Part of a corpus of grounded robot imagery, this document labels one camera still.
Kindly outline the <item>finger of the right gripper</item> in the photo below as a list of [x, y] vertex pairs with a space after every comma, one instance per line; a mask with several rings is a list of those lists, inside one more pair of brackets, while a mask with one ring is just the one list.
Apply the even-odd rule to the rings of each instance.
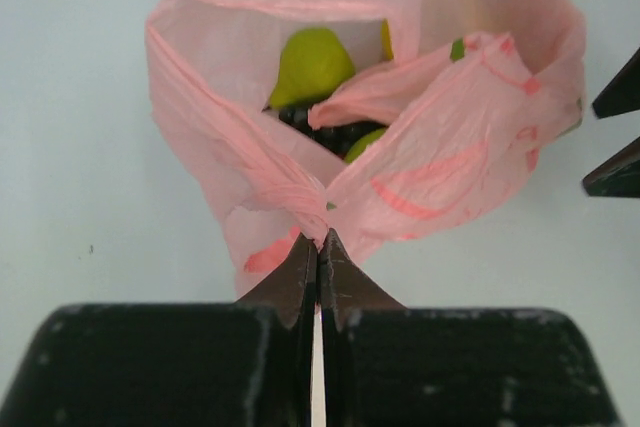
[[635, 112], [639, 110], [639, 96], [640, 50], [637, 49], [596, 97], [592, 103], [592, 109], [598, 119]]
[[621, 151], [591, 171], [582, 180], [590, 197], [638, 198], [639, 144], [636, 138]]

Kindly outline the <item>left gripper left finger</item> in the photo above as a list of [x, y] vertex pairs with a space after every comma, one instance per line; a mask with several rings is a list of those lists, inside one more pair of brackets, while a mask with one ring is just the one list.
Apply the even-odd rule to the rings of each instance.
[[232, 303], [53, 311], [1, 407], [5, 426], [307, 426], [317, 249], [304, 237]]

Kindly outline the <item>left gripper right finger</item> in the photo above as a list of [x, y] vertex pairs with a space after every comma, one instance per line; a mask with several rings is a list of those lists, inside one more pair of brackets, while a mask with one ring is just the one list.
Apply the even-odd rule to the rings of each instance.
[[330, 231], [319, 255], [330, 426], [618, 426], [573, 320], [539, 308], [409, 308]]

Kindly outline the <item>pink plastic bag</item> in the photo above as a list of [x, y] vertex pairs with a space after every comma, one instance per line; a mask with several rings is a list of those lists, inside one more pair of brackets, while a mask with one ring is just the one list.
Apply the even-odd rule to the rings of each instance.
[[[310, 25], [359, 65], [312, 126], [387, 126], [351, 164], [265, 111], [284, 42]], [[153, 118], [221, 224], [238, 294], [299, 235], [335, 230], [361, 262], [495, 209], [583, 115], [571, 0], [161, 0], [145, 44]]]

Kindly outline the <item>green fake apple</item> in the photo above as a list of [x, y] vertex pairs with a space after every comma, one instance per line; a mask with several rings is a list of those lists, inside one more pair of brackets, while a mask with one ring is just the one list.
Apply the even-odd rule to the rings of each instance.
[[352, 163], [356, 160], [366, 149], [372, 144], [375, 143], [380, 137], [382, 137], [387, 131], [386, 127], [376, 129], [370, 133], [367, 133], [360, 139], [358, 139], [347, 151], [344, 156], [344, 161], [347, 164]]

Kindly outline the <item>yellow fake mango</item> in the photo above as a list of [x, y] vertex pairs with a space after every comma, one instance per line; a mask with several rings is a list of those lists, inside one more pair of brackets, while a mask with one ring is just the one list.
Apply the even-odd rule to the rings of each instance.
[[385, 60], [392, 61], [394, 59], [394, 52], [391, 41], [390, 26], [387, 19], [385, 19], [381, 24], [380, 37]]

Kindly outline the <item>green fake pear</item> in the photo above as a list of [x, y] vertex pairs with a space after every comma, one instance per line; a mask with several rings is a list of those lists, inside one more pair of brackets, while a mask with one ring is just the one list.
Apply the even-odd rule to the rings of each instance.
[[354, 62], [334, 31], [326, 27], [301, 29], [288, 38], [281, 51], [268, 105], [281, 110], [326, 99], [355, 74]]

